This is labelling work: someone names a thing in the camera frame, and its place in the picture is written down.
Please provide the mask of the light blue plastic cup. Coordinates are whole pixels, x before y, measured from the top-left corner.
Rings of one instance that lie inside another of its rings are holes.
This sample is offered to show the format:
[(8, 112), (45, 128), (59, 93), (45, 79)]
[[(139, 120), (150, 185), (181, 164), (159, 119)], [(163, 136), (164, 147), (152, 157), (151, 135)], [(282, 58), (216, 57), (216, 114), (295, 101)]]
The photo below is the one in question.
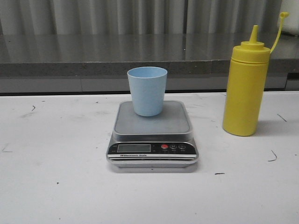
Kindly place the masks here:
[(151, 117), (161, 113), (168, 71), (160, 67), (138, 67), (127, 72), (136, 114)]

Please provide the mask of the yellow squeeze bottle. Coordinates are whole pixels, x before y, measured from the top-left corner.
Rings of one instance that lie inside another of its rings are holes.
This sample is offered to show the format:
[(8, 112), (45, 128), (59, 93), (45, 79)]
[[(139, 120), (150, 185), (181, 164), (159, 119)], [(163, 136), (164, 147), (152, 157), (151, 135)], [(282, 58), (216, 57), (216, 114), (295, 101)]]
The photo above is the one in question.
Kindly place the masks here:
[(281, 12), (278, 34), (272, 48), (258, 41), (258, 26), (254, 25), (248, 41), (232, 51), (223, 129), (236, 136), (251, 136), (256, 132), (271, 53), (274, 51), (288, 12)]

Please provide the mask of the silver electronic kitchen scale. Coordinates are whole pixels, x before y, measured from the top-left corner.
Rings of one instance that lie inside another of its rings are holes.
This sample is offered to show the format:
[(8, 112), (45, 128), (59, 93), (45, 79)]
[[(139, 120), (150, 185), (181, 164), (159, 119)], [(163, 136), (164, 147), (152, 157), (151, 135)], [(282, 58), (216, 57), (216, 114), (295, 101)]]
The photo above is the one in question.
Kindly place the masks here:
[(199, 153), (193, 127), (181, 101), (164, 101), (160, 114), (136, 114), (133, 103), (120, 103), (107, 160), (120, 168), (185, 168)]

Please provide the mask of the grey steel counter shelf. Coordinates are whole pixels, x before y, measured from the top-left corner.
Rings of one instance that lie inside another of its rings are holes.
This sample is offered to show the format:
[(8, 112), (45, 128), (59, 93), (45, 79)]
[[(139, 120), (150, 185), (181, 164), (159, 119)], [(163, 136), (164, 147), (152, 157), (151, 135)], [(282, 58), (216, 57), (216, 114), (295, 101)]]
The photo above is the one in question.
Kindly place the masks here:
[(168, 93), (225, 91), (234, 46), (249, 33), (2, 35), (2, 95), (127, 93), (127, 71), (168, 71)]

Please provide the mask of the white container in background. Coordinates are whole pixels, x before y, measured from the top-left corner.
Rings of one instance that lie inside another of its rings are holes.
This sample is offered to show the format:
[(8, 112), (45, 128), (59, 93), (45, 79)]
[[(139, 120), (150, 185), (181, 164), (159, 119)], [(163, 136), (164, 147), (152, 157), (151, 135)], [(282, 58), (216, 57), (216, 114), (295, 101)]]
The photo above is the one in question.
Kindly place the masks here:
[(284, 21), (283, 21), (281, 31), (284, 33), (298, 36), (299, 35), (299, 14), (281, 12), (277, 22), (278, 28), (280, 27), (282, 19), (284, 19)]

